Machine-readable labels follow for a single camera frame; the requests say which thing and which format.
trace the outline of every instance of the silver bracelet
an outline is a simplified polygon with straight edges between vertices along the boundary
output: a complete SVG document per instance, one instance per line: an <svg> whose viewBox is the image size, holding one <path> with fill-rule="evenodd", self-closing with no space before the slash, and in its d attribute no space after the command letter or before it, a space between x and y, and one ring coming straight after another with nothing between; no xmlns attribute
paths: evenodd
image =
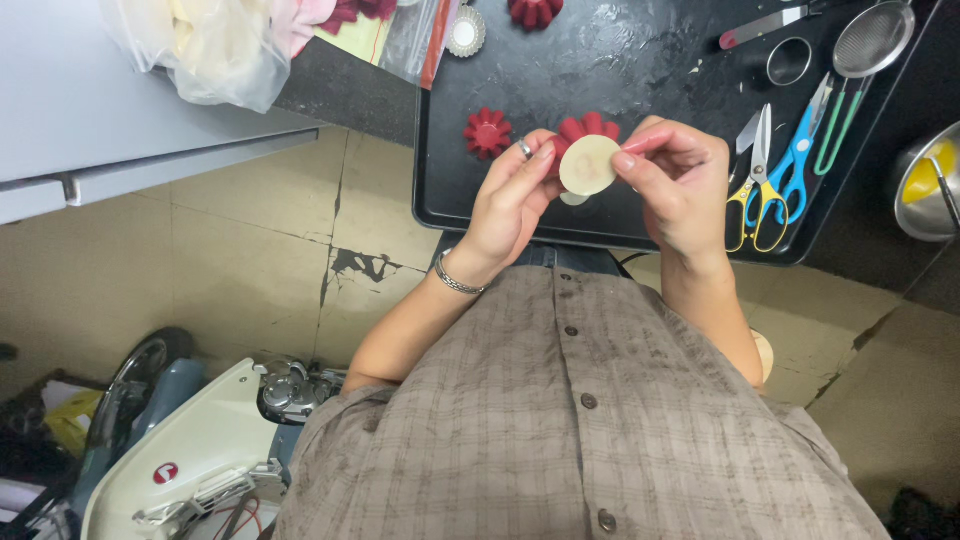
<svg viewBox="0 0 960 540"><path fill-rule="evenodd" d="M482 287L471 287L469 285L464 285L463 283L454 281L453 278L450 278L446 274L446 271L444 270L444 257L446 257L446 254L448 253L450 253L450 250L446 250L443 253L439 254L437 256L437 263L434 264L433 266L437 270L437 276L440 278L440 281L446 283L446 286L450 287L451 289L457 292L462 292L464 294L480 294L481 292L487 290L487 287L489 287L493 283L493 282L489 282Z"/></svg>

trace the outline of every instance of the fingernail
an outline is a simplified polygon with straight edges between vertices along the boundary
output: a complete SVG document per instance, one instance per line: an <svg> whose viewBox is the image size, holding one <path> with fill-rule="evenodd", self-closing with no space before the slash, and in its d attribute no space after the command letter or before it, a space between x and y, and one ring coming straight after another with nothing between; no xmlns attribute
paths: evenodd
<svg viewBox="0 0 960 540"><path fill-rule="evenodd" d="M535 158L540 158L541 160L546 160L553 154L553 145L549 142L544 144L534 155Z"/></svg>
<svg viewBox="0 0 960 540"><path fill-rule="evenodd" d="M620 152L613 155L613 168L619 172L627 172L634 168L636 160L626 152Z"/></svg>

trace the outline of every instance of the black baking tray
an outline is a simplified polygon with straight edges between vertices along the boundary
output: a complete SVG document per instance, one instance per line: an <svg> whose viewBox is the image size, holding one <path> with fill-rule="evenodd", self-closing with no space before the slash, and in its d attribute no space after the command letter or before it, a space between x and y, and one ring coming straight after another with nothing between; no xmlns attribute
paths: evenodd
<svg viewBox="0 0 960 540"><path fill-rule="evenodd" d="M656 114L722 137L732 146L753 114L771 103L772 168L830 68L836 38L870 5L827 9L823 15L721 51L717 39L723 32L791 4L568 1L548 29L528 34L512 23L505 0L475 2L472 6L486 22L486 43L469 59L446 55L433 90L423 90L418 100L414 216L431 228L464 231L468 227L490 162L467 152L462 131L468 115L482 107L503 110L513 125L514 139L537 128L556 130L564 118L596 110L604 120L620 126L620 142L644 117ZM788 37L809 41L813 58L797 83L773 86L766 78L766 61L774 46ZM837 90L841 83L838 78ZM850 90L858 86L853 82ZM811 169L827 120L807 161L808 202L803 217L790 226L773 252L759 253L748 244L732 258L787 265L806 256L855 163L844 155L855 153L862 144L862 140L851 142L850 137L862 132L852 129L826 181L815 177ZM535 238L657 251L643 225L640 197L623 183L579 207L555 201L540 220Z"/></svg>

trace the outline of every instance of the yellow bag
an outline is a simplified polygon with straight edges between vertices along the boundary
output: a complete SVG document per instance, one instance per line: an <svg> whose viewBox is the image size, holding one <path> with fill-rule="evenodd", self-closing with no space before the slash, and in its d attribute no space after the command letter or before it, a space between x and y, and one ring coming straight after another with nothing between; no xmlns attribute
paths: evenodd
<svg viewBox="0 0 960 540"><path fill-rule="evenodd" d="M43 418L57 442L76 457L84 453L86 433L103 395L100 390L77 392Z"/></svg>

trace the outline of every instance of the red logo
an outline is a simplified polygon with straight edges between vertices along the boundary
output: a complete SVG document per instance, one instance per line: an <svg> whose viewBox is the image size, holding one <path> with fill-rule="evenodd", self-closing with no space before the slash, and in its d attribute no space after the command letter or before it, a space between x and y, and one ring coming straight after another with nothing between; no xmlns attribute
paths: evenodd
<svg viewBox="0 0 960 540"><path fill-rule="evenodd" d="M154 483L165 484L177 477L180 467L176 463L164 463L154 471Z"/></svg>

